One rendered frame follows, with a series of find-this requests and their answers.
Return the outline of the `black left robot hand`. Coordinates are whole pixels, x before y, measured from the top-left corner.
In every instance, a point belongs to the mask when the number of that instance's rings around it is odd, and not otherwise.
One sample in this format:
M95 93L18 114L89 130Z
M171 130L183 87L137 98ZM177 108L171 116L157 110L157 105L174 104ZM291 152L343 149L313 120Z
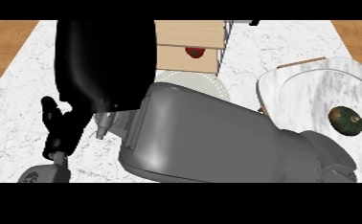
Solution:
M92 113L72 105L72 110L62 113L52 97L41 98L43 123L49 131L43 156L53 160L53 154L64 152L71 156L80 143L83 130L90 122Z

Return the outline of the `dark green avocado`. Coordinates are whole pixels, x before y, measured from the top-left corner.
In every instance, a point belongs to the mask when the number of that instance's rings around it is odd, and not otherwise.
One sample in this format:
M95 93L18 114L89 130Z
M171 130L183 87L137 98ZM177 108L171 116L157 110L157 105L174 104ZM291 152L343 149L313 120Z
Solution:
M334 129L346 136L356 136L362 132L362 117L344 106L337 106L328 114Z

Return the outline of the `red strawberry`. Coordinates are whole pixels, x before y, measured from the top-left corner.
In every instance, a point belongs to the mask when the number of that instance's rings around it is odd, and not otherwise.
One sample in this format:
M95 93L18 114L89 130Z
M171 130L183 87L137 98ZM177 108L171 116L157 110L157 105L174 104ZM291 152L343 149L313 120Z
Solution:
M205 50L202 48L186 47L185 51L192 58L199 58L205 53Z

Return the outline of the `wooden tiered shelf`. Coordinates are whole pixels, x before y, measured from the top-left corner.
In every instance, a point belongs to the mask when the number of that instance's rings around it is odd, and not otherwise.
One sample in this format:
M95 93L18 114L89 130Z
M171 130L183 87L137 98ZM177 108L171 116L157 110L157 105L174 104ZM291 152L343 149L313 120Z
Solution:
M217 74L233 20L155 20L157 69ZM202 48L192 58L185 48Z

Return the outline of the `white marble cutting board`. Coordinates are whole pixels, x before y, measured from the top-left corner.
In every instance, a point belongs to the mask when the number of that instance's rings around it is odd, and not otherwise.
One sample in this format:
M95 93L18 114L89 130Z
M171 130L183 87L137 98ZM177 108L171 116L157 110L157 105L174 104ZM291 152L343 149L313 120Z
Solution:
M362 64L347 57L329 57L316 61L284 66L269 71L257 81L257 94L270 119L278 128L294 130L279 121L279 90L282 84L294 76L313 70L343 71L362 80Z

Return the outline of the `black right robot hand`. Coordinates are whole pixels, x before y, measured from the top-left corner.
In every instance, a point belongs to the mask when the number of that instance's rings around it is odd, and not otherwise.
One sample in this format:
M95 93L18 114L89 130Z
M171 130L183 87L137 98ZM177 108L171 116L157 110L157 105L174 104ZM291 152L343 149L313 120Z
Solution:
M90 113L134 110L154 83L155 25L140 20L61 20L55 34L59 99Z

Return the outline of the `pale grey round placemat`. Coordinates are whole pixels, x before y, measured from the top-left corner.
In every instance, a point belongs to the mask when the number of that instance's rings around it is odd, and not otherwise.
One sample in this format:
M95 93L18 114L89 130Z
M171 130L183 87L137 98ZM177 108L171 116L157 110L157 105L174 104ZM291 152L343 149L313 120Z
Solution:
M164 71L158 74L155 81L173 83L225 101L230 101L226 87L214 74Z

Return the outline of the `white marble plate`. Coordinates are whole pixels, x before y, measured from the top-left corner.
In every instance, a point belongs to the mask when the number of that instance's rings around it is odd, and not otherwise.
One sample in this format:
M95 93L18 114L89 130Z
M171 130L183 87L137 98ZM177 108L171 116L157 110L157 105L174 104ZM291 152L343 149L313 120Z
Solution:
M279 121L298 132L334 129L328 114L337 106L350 108L362 117L362 80L356 76L331 69L313 70L282 84Z

